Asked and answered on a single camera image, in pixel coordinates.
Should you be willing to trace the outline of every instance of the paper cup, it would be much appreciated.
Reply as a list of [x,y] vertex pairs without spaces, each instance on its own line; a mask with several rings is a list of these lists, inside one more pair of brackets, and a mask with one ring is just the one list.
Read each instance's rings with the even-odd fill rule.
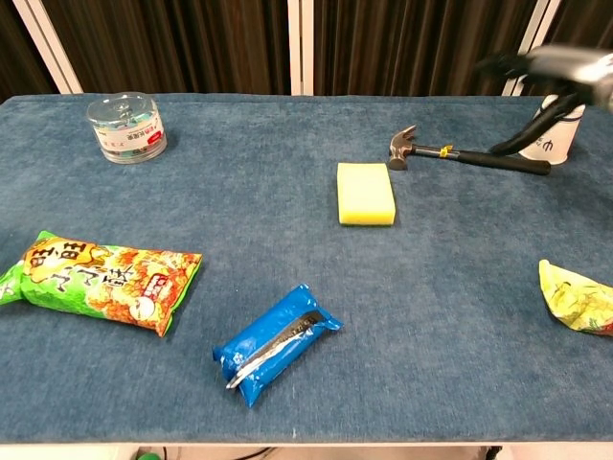
[[[547,96],[541,107],[536,111],[536,115],[556,98],[556,95]],[[585,105],[577,107],[519,153],[531,160],[549,161],[552,165],[564,163],[568,158],[568,150],[573,144],[573,139],[575,139],[583,110],[585,110]]]

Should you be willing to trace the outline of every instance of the clear plastic container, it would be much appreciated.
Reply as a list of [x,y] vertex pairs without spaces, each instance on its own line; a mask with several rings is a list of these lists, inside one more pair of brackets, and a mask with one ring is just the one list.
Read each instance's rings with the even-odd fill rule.
[[127,92],[94,101],[87,119],[102,153],[114,163],[149,160],[168,144],[157,104],[147,94]]

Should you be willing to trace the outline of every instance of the robotic arm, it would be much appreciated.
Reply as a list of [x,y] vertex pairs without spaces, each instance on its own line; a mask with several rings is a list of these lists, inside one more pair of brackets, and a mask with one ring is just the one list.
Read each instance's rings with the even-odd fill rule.
[[557,99],[508,141],[492,147],[496,156],[516,153],[582,104],[613,112],[613,52],[545,45],[525,55],[498,55],[477,64],[480,71],[525,83],[551,83]]

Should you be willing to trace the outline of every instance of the snack bag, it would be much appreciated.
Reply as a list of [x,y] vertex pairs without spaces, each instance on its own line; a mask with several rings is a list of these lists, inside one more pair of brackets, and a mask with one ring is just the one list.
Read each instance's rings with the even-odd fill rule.
[[613,335],[613,287],[542,260],[540,287],[551,313],[575,331]]
[[0,277],[0,305],[25,299],[164,336],[201,261],[201,254],[101,246],[43,231]]
[[261,391],[325,331],[343,327],[299,285],[223,347],[213,349],[227,389],[238,387],[252,407]]

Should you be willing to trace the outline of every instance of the green snack bag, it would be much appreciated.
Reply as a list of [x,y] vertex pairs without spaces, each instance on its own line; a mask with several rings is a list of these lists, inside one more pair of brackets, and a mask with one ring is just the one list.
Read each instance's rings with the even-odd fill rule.
[[0,277],[0,305],[25,299],[164,336],[201,262],[201,254],[102,246],[41,232]]

